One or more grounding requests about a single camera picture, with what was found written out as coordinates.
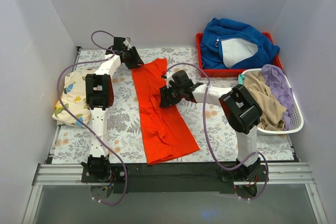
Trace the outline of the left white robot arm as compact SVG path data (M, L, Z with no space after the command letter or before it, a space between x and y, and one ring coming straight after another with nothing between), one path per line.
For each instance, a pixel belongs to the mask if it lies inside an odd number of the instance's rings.
M130 42L131 39L128 37L115 37L113 45L105 53L106 61L85 78L86 103L91 113L92 130L95 132L86 168L89 175L100 182L108 181L112 175L109 150L103 145L107 140L108 115L114 102L112 77L122 64L128 69L138 68L144 64Z

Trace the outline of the orange t shirt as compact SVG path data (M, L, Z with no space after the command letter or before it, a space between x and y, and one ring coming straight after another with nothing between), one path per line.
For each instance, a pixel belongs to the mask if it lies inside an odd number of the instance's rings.
M159 88L166 85L161 74L166 69L166 59L155 59L151 63L132 69L144 151L149 165L170 161L200 150L176 106L160 107Z

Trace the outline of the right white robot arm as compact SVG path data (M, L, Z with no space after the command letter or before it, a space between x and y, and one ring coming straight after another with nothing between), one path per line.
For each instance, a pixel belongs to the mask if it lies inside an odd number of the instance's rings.
M257 128L262 116L262 109L242 84L233 88L218 88L210 83L194 83L184 70L174 74L163 74L166 84L160 88L160 107L168 108L181 100L215 105L223 109L231 128L236 132L238 155L236 165L222 170L237 172L242 180L251 180L260 166L257 150Z

